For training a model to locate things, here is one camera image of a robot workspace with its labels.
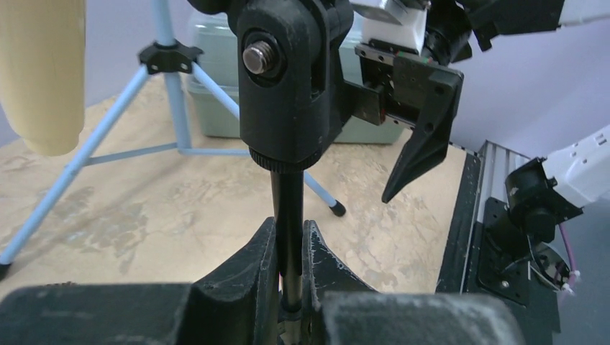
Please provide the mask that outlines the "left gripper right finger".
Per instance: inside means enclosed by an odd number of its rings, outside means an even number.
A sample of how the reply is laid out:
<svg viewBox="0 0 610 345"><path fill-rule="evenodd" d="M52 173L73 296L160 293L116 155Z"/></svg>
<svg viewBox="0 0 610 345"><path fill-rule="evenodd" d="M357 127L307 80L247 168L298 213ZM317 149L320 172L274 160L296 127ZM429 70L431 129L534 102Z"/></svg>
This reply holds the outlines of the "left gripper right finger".
<svg viewBox="0 0 610 345"><path fill-rule="evenodd" d="M303 344L524 344L511 311L488 295L380 293L326 245L303 238Z"/></svg>

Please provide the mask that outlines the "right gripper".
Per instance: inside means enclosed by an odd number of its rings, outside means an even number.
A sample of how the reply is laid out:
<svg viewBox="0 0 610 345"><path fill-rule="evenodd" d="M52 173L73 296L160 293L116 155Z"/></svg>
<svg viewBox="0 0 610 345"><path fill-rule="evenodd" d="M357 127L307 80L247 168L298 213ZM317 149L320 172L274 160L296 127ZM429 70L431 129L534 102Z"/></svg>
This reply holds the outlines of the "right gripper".
<svg viewBox="0 0 610 345"><path fill-rule="evenodd" d="M373 41L354 48L361 82L344 83L342 122L352 117L373 125L387 119L413 129L388 178L381 200L389 203L404 187L447 155L464 75L450 64L465 57L465 44L427 40L417 55Z"/></svg>

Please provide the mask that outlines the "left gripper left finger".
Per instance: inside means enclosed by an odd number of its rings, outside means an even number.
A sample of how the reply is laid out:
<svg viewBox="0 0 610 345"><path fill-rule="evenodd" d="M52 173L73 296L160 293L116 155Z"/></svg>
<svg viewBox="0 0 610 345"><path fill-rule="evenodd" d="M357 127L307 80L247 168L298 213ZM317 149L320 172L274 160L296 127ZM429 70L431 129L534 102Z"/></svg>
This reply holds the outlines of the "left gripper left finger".
<svg viewBox="0 0 610 345"><path fill-rule="evenodd" d="M193 283L41 285L1 302L3 344L274 344L276 231Z"/></svg>

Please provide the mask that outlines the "black tripod mic stand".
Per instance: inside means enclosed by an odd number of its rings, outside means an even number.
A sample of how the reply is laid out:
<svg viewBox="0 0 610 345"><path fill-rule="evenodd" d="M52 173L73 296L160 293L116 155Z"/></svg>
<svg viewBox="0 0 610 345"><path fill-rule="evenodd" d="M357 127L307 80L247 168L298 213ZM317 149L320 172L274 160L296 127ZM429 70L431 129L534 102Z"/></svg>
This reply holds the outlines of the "black tripod mic stand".
<svg viewBox="0 0 610 345"><path fill-rule="evenodd" d="M304 173L349 116L340 45L348 1L193 1L224 13L237 37L240 137L270 173L274 214L254 237L197 282L218 344L310 344L324 338L312 285L313 221L304 219Z"/></svg>

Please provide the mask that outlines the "beige condenser microphone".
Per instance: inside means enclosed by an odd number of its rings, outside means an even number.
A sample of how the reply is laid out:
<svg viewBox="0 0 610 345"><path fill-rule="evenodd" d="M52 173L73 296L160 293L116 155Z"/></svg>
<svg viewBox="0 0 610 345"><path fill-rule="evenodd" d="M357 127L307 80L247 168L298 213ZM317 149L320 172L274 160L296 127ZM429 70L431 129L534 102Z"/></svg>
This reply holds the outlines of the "beige condenser microphone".
<svg viewBox="0 0 610 345"><path fill-rule="evenodd" d="M44 156L78 145L85 112L86 2L1 2L1 106Z"/></svg>

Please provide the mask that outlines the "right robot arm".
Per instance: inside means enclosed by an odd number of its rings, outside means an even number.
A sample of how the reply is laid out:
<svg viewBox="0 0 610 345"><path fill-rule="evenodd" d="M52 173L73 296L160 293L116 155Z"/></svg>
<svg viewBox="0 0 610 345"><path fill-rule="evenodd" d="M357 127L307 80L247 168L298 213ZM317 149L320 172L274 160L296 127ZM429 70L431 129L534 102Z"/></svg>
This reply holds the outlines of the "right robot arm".
<svg viewBox="0 0 610 345"><path fill-rule="evenodd" d="M523 153L556 149L601 122L603 101L563 101L599 72L609 74L607 1L354 1L361 42L389 52L468 62L463 144L497 139ZM502 48L489 62L470 62L468 45Z"/></svg>

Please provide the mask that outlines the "blue music stand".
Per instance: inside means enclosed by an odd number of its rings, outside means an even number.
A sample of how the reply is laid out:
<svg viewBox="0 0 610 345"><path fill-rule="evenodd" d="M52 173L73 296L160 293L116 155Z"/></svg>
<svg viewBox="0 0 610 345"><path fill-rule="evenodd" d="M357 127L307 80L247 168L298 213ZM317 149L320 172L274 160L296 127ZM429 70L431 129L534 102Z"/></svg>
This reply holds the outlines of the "blue music stand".
<svg viewBox="0 0 610 345"><path fill-rule="evenodd" d="M95 155L175 141L163 79L153 77ZM1 147L1 250L73 154ZM65 282L188 282L244 245L273 215L268 172L249 157L175 151L84 167L1 281L1 294Z"/></svg>

